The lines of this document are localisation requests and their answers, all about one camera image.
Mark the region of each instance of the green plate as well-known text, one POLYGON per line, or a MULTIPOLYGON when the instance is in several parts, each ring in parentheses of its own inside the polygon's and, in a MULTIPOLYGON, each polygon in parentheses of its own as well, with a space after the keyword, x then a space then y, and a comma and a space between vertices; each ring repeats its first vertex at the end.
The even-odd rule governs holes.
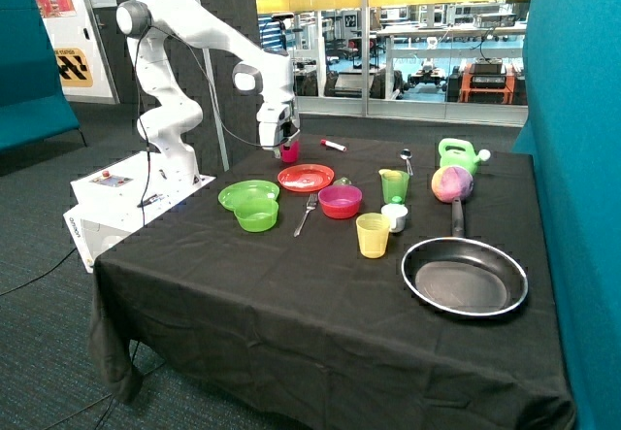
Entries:
POLYGON ((222 207, 231 212, 235 211, 235 208, 248 199, 255 199, 257 197, 267 197, 268 199, 276 200, 280 188, 269 181, 251 180, 236 182, 223 189, 217 196, 217 200, 222 207))

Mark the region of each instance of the glass wall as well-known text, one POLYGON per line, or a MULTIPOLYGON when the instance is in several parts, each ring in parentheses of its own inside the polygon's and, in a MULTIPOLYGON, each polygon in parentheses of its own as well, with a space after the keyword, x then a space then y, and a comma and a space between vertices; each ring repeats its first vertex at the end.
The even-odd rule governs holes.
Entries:
POLYGON ((257 8, 264 46, 294 58, 302 113, 521 125, 529 1, 257 0, 257 8))

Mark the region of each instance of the colorful ball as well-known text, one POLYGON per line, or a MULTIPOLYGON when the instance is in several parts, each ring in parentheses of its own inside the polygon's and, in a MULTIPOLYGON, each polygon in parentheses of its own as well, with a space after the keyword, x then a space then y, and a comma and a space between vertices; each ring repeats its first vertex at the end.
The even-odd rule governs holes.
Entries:
POLYGON ((442 166, 431 179, 431 190, 446 204, 456 198, 466 199, 473 187, 473 175, 461 166, 442 166))

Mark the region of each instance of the white control box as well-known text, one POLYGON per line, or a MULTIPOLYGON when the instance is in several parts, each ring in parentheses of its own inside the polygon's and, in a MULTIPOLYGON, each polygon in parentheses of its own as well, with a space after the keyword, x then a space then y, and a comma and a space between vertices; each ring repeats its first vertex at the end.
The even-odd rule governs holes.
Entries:
POLYGON ((97 256, 215 179, 201 175, 189 185, 169 182, 162 160, 151 153, 149 163, 141 151, 71 182, 78 205, 64 218, 88 273, 97 256))

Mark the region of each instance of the green watering can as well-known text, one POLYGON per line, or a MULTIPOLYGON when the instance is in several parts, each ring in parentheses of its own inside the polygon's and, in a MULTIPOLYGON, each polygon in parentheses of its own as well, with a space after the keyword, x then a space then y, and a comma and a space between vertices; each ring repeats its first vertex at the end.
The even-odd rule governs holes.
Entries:
POLYGON ((489 150, 480 150, 477 154, 473 145, 461 139, 442 139, 438 145, 440 166, 461 166, 474 176, 478 164, 489 160, 489 150))

